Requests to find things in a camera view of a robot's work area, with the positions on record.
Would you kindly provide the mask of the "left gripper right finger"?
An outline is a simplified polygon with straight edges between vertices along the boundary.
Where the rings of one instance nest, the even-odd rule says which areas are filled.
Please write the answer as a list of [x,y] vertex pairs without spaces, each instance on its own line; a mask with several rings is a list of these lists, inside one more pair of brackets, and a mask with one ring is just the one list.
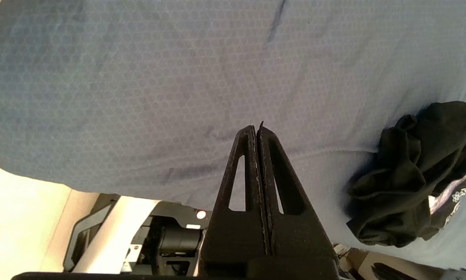
[[269,254],[309,269],[335,269],[331,242],[278,136],[261,125],[257,145]]

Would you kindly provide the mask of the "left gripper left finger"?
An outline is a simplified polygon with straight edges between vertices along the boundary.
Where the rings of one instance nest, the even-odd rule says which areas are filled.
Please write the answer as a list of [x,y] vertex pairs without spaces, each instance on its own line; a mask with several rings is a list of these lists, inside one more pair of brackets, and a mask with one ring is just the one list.
[[[272,177],[265,163],[263,126],[238,131],[199,257],[201,275],[272,274]],[[245,211],[230,208],[244,159]]]

